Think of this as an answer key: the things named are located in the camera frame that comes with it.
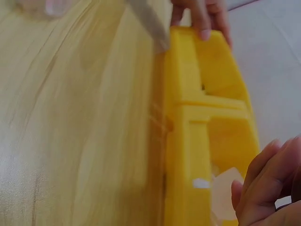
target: wood grain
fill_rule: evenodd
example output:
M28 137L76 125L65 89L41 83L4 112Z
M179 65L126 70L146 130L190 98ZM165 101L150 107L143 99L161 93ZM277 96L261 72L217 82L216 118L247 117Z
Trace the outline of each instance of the wood grain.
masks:
M122 0L83 0L54 21L0 0L0 225L161 225L153 51Z

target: yellow plastic frame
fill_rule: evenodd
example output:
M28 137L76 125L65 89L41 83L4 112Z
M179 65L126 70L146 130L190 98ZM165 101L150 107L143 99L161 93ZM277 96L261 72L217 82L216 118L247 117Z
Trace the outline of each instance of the yellow plastic frame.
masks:
M220 173L236 167L246 175L259 153L249 94L219 32L202 42L191 28L172 28L164 67L165 113L174 128L167 136L164 225L210 226L210 189L193 181L211 181L212 164Z

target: finger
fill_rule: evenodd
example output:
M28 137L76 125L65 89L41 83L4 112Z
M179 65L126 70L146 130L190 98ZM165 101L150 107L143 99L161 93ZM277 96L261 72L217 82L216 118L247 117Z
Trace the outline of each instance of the finger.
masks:
M301 137L296 137L285 150L271 159L265 173L255 182L242 214L242 225L252 225L275 213L275 201L281 194L284 182L300 163Z
M289 144L290 144L290 142L291 142L292 140L293 140L293 138L287 140L287 141L282 145L282 147L280 148L279 152L285 150L285 149L289 146ZM258 176L258 179L265 173L265 171L266 171L267 168L268 168L268 165L269 165L269 163L267 163L266 166L264 167L264 169L260 172L260 174L259 174L259 176ZM291 195L291 193L292 193L293 177L294 177L294 174L292 174L292 175L291 175L288 179L286 179L286 181L284 182L284 185L283 185L281 194L280 194L280 196L279 196L279 199Z
M260 226L299 226L301 225L300 217L301 202L295 202L288 206L282 207L276 213L264 219Z
M295 174L292 174L285 182L280 194L279 199L292 195L293 178Z
M207 12L205 0L190 0L191 21L198 36L206 41L210 38L211 22Z
M233 206L234 210L236 210L236 208L239 204L242 189L243 189L243 185L239 181L234 180L232 182L232 185L231 185L232 197L231 197L231 199L232 199L232 206Z
M230 35L230 24L228 22L227 13L225 11L221 11L215 15L216 27L217 30L221 31L226 42L230 47L232 47L232 38Z
M206 3L208 12L212 15L212 21L215 24L215 29L222 32L226 42L230 47L232 47L230 24L225 2L222 0L207 0Z
M292 202L301 200L301 168L298 168L291 187Z
M281 144L278 139L270 142L263 151L257 155L248 167L242 195L244 195L250 184L257 178L267 162L280 150Z
M174 5L171 15L170 26L179 26L184 14L184 7Z

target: knife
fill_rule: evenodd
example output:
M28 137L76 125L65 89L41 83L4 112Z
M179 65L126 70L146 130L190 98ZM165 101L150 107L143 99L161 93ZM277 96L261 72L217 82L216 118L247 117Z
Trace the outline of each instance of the knife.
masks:
M169 49L169 35L164 28L156 11L147 3L147 0L126 0L134 14L155 41L157 52Z

